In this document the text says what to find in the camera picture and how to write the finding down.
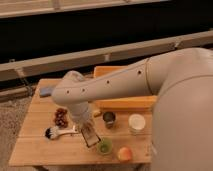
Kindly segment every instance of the peach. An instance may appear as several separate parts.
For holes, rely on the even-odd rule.
[[[122,147],[118,151],[118,159],[121,162],[128,162],[132,160],[132,150],[128,147]]]

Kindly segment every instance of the cup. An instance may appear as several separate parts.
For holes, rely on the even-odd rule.
[[[129,129],[133,135],[140,134],[146,125],[146,120],[141,114],[132,114],[129,117]]]
[[[103,114],[103,120],[105,122],[106,128],[110,129],[115,123],[116,116],[113,112],[105,112]]]
[[[112,152],[112,141],[109,138],[101,138],[101,141],[96,145],[99,154],[107,155]]]

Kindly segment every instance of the railing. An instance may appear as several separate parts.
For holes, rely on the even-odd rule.
[[[0,18],[168,0],[0,0]]]
[[[0,64],[0,81],[213,44],[213,30]]]

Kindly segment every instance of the wooden tabletop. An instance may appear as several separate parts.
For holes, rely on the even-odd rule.
[[[28,113],[22,125],[9,165],[76,165],[119,163],[117,151],[128,146],[133,151],[132,163],[150,162],[150,140],[152,116],[148,110],[141,111],[146,119],[146,127],[140,135],[133,136],[128,129],[131,112],[116,111],[116,124],[106,129],[102,117],[94,118],[95,129],[100,137],[108,137],[113,142],[113,152],[101,156],[96,148],[87,148],[82,135],[64,135],[58,140],[44,137],[45,130],[54,125],[54,112],[59,107],[51,97],[40,98],[39,87],[56,85],[60,79],[40,80],[32,98]]]

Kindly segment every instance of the brown food item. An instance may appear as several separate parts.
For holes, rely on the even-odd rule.
[[[68,121],[67,121],[67,110],[63,108],[58,108],[55,112],[54,122],[55,125],[59,126],[60,128],[67,128]]]

